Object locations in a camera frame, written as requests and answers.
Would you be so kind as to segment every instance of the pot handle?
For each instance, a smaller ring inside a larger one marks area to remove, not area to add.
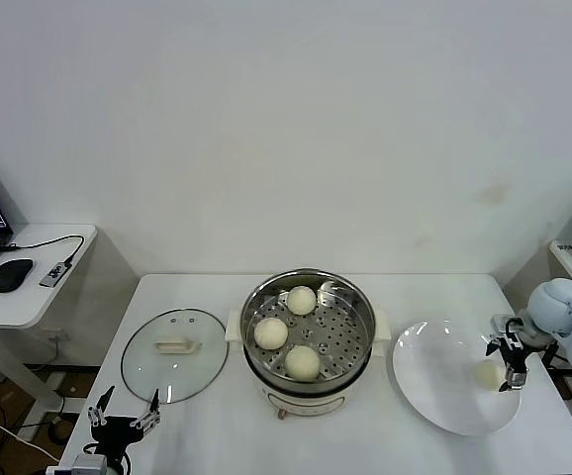
[[[225,330],[225,341],[232,350],[242,350],[242,337],[239,334],[239,310],[230,310]]]
[[[372,342],[372,356],[384,358],[388,342],[392,340],[392,334],[389,331],[385,312],[381,309],[375,309],[374,322],[376,324],[376,330],[374,331],[374,341]]]

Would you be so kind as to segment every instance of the robotic arm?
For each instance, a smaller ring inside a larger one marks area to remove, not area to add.
[[[524,311],[516,317],[495,316],[492,324],[496,333],[491,335],[486,354],[499,349],[506,364],[506,381],[500,391],[521,389],[527,357],[554,341],[565,348],[572,364],[572,281],[554,279],[539,285]]]
[[[96,441],[87,444],[77,455],[72,467],[51,467],[52,475],[124,475],[122,460],[126,459],[127,473],[131,463],[126,453],[128,445],[141,441],[160,423],[158,390],[151,404],[140,418],[106,416],[105,411],[115,387],[112,386],[99,398],[95,407],[88,408],[90,433]]]

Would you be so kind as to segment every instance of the metal rim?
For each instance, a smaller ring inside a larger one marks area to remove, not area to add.
[[[211,317],[212,319],[214,319],[223,329],[223,331],[226,331],[225,326],[223,325],[223,323],[218,320],[218,318],[216,318],[216,316],[210,314],[209,312],[205,312],[204,310],[200,310],[200,309],[173,309],[173,310],[168,310],[167,312],[163,312],[162,314],[157,315],[156,317],[154,317],[153,319],[148,320],[147,322],[145,322],[143,325],[141,325],[139,327],[139,329],[133,333],[133,335],[130,337],[130,340],[128,341],[128,344],[126,344],[126,347],[124,348],[123,353],[121,354],[121,363],[120,363],[120,370],[121,370],[121,379],[124,382],[124,386],[126,386],[126,388],[128,388],[128,391],[130,391],[134,396],[136,396],[137,398],[141,399],[142,401],[146,401],[148,403],[151,403],[151,399],[146,399],[143,398],[141,396],[139,396],[137,393],[135,393],[130,386],[128,385],[128,382],[126,381],[126,377],[124,376],[124,357],[126,356],[126,351],[128,350],[128,347],[130,347],[130,343],[132,343],[132,340],[135,339],[135,336],[137,336],[137,334],[143,329],[143,327],[145,327],[146,325],[152,323],[154,320],[160,318],[160,317],[164,317],[166,315],[169,314],[173,314],[174,312],[186,312],[186,311],[192,311],[192,312],[199,312],[201,314],[205,314],[208,315],[209,317]],[[223,364],[220,366],[220,368],[218,368],[218,371],[216,372],[216,375],[209,380],[209,382],[205,385],[204,388],[196,391],[195,393],[192,393],[191,395],[183,398],[183,399],[179,399],[177,401],[174,401],[173,403],[165,403],[166,405],[169,404],[176,404],[176,403],[180,403],[182,401],[187,401],[190,398],[193,398],[194,396],[196,396],[197,394],[202,393],[203,391],[205,391],[209,386],[211,386],[211,383],[213,383],[216,378],[220,375],[220,373],[222,372],[223,368],[225,367],[225,363],[227,363],[227,359],[229,358],[229,343],[225,340],[225,344],[227,345],[227,350],[225,352],[225,359],[223,359]]]
[[[259,374],[259,372],[255,368],[255,366],[253,366],[251,364],[250,356],[248,355],[246,348],[243,349],[243,352],[244,352],[244,358],[246,359],[247,365],[250,367],[250,369],[253,372],[253,374],[255,375],[255,377],[257,377],[263,384],[265,384],[269,388],[273,389],[277,393],[281,393],[281,394],[284,394],[286,396],[291,396],[294,398],[311,399],[311,400],[331,396],[332,394],[336,394],[339,391],[343,391],[344,389],[347,389],[348,387],[350,387],[352,384],[354,384],[356,382],[356,380],[361,376],[361,374],[363,374],[363,372],[365,371],[365,368],[367,367],[367,364],[369,363],[369,359],[372,355],[371,349],[369,351],[367,351],[367,356],[366,356],[365,362],[355,371],[355,373],[353,374],[353,377],[350,378],[349,380],[347,380],[344,384],[341,384],[340,386],[332,388],[328,391],[310,394],[310,393],[297,393],[295,391],[289,391],[287,389],[275,386],[270,381],[267,381],[266,379],[264,379],[262,377],[261,374]]]

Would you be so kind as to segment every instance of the white table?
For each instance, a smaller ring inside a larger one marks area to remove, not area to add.
[[[199,308],[225,321],[241,309],[265,276],[148,275],[141,280],[106,355],[86,405],[111,386],[109,415],[143,413],[121,377],[129,338],[148,320],[172,309]],[[375,308],[388,317],[395,341],[422,320],[454,319],[489,331],[493,314],[512,311],[488,275],[354,275]],[[516,419],[486,437],[464,437],[434,426],[407,402],[389,358],[373,358],[357,393],[325,416],[279,421],[258,393],[238,352],[199,395],[161,407],[161,424],[131,445],[133,473],[146,475],[539,474],[572,473],[572,418],[540,360],[529,375]],[[79,418],[61,459],[69,465],[92,441]]]
[[[15,291],[0,294],[0,329],[27,329],[35,325],[43,316],[50,303],[72,274],[77,263],[86,252],[97,230],[92,225],[19,225],[12,242],[19,246],[35,244],[67,235],[84,236],[84,244],[72,259],[72,267],[53,288],[42,287],[40,281],[58,263],[67,259],[80,243],[79,239],[66,239],[54,244],[34,249],[21,249],[15,252],[0,254],[0,264],[14,259],[29,258],[34,261],[32,270],[22,285]],[[20,361],[19,357],[7,350],[0,341],[0,373],[24,389],[36,399],[36,404],[27,416],[25,425],[34,424],[45,412],[58,411],[62,403],[64,409],[79,412],[79,401],[64,400],[53,389],[59,384],[62,376],[52,377],[46,384]],[[20,431],[26,439],[33,437],[36,427],[27,427]]]

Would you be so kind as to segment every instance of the floor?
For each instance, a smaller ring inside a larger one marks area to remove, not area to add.
[[[38,375],[47,378],[48,372],[40,372]],[[58,391],[60,394],[65,394],[70,397],[85,398],[95,381],[95,376],[96,374],[89,372],[68,373]],[[563,399],[570,399],[572,397],[569,388],[561,380],[555,381],[555,385]],[[0,383],[0,405],[5,411],[9,427],[18,426],[22,423],[26,413],[31,408],[32,402],[31,397],[12,382],[5,380]],[[54,416],[55,415],[47,415],[45,421],[51,421]],[[67,436],[69,434],[70,427],[68,424],[64,424],[64,427],[61,427],[61,429],[64,433],[60,432],[60,436]],[[39,428],[33,443],[44,448],[57,458],[61,456],[64,449],[63,446],[56,445],[48,439],[46,426]],[[27,447],[11,437],[4,439],[0,450],[0,467],[2,467],[0,475],[35,475],[35,472],[44,469],[50,464],[52,464],[51,460],[41,452]]]

